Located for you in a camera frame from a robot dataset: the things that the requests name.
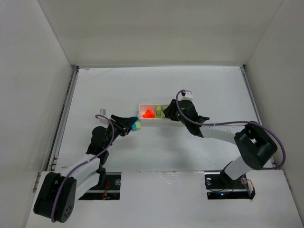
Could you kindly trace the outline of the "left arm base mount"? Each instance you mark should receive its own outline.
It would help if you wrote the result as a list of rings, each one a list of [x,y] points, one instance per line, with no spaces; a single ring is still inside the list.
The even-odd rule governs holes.
[[[90,188],[79,200],[119,200],[121,188],[121,172],[107,172],[100,168],[97,172],[99,181]]]

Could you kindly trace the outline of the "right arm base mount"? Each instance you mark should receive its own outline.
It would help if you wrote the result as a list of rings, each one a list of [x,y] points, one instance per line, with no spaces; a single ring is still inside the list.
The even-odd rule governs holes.
[[[247,173],[233,180],[224,170],[204,172],[204,183],[209,200],[252,200],[256,190]]]

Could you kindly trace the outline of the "orange round lego piece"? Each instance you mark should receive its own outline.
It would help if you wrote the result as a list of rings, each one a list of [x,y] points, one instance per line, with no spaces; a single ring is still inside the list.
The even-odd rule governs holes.
[[[145,113],[142,115],[142,118],[153,119],[155,118],[155,113],[152,110],[146,110]]]

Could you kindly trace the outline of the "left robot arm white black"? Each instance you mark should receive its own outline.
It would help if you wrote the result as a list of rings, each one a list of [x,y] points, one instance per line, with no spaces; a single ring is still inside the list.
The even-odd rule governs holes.
[[[85,155],[75,164],[60,172],[49,172],[41,185],[33,212],[50,219],[53,223],[65,223],[71,216],[75,202],[90,188],[106,179],[103,168],[115,139],[125,137],[140,129],[137,116],[107,118],[97,114],[97,119],[105,119],[107,127],[98,126],[92,130],[91,142]]]

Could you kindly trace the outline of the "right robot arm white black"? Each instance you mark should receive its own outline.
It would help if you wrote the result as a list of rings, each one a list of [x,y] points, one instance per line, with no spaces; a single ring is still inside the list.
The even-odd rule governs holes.
[[[239,156],[220,175],[224,181],[235,181],[251,170],[261,170],[277,151],[276,143],[266,131],[255,122],[245,125],[220,125],[205,123],[209,120],[198,114],[190,100],[173,99],[163,110],[164,116],[181,122],[194,136],[217,139],[235,145]]]

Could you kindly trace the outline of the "blue lego block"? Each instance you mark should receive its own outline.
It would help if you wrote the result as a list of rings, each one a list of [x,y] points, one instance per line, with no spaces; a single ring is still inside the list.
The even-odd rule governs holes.
[[[136,122],[132,125],[132,131],[133,132],[139,131],[142,127],[139,116],[136,116],[136,118],[137,118]]]

